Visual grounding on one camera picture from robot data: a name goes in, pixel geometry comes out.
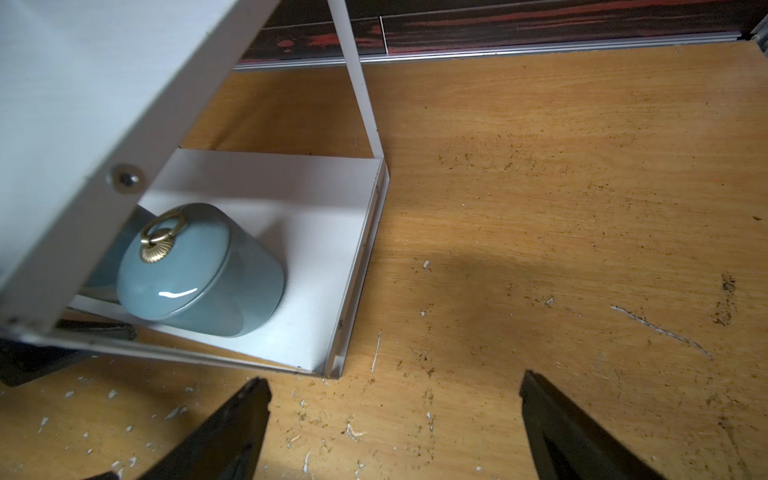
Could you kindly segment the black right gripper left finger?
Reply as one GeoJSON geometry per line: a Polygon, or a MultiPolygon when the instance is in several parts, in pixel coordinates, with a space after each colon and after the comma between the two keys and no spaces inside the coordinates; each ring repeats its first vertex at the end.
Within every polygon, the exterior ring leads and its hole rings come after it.
{"type": "Polygon", "coordinates": [[[203,424],[143,473],[143,479],[251,479],[269,422],[268,381],[244,384],[203,424]]]}

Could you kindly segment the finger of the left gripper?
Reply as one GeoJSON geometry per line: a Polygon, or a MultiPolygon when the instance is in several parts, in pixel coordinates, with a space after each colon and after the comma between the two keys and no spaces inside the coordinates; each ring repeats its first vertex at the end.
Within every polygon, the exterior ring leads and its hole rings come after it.
{"type": "MultiPolygon", "coordinates": [[[[64,331],[90,333],[97,336],[132,341],[137,329],[126,323],[61,320],[64,331]]],[[[17,387],[79,363],[91,354],[50,346],[34,346],[23,342],[1,340],[1,383],[17,387]]]]}

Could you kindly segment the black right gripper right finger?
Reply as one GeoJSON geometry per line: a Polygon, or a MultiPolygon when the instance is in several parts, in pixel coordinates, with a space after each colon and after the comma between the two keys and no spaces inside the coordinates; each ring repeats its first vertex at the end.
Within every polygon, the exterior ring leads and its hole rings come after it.
{"type": "Polygon", "coordinates": [[[545,376],[527,370],[519,395],[541,479],[660,479],[545,376]]]}

